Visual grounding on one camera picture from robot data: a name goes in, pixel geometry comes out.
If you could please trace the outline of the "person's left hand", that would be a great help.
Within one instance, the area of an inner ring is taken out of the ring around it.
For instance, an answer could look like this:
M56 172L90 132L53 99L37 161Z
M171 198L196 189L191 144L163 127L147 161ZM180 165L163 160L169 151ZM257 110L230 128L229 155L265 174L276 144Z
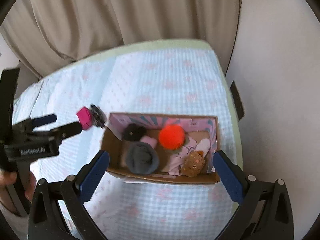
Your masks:
M5 203L9 201L9 194L7 193L5 187L13 185L17 180L16 172L1 171L1 202ZM33 194L36 187L36 178L32 172L29 172L29 183L25 191L25 196L28 200L32 200Z

